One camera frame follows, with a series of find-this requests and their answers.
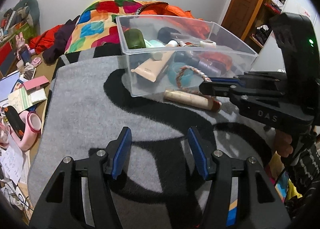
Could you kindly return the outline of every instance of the person's arm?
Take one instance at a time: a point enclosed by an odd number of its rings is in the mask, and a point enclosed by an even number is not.
[[[290,135],[276,131],[275,149],[280,156],[288,157],[293,152],[291,142]],[[312,182],[320,179],[320,157],[316,150],[316,144],[310,149],[305,149],[300,154],[297,165],[287,166],[287,171],[297,191],[304,195],[312,187]]]

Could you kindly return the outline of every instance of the colorful quilt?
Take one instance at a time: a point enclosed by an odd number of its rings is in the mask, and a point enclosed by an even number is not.
[[[76,52],[104,43],[119,43],[115,18],[133,15],[144,5],[156,1],[102,0],[89,6],[81,15],[66,46],[66,52]]]

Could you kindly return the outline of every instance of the metal screw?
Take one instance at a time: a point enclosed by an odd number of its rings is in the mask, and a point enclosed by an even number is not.
[[[66,163],[66,164],[68,164],[70,161],[71,161],[71,158],[70,158],[70,157],[65,157],[65,158],[63,159],[63,162]]]
[[[97,151],[97,155],[99,156],[99,157],[102,157],[102,156],[104,156],[106,154],[106,152],[104,151],[104,150],[98,150]]]
[[[249,157],[248,160],[251,164],[254,164],[257,162],[257,159],[255,157]]]
[[[219,150],[215,150],[215,151],[213,152],[213,154],[214,154],[215,156],[217,156],[217,157],[221,157],[221,156],[223,155],[223,152],[222,152],[222,151],[219,151]]]

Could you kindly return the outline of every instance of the human hand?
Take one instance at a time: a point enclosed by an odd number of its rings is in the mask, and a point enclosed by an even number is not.
[[[293,152],[292,137],[282,131],[276,130],[274,147],[281,157],[288,157]]]

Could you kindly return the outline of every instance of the pink sticky note pad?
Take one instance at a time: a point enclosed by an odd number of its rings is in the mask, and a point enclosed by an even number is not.
[[[49,80],[45,76],[33,78],[30,81],[24,82],[23,86],[29,92],[31,90],[39,90],[49,84]]]

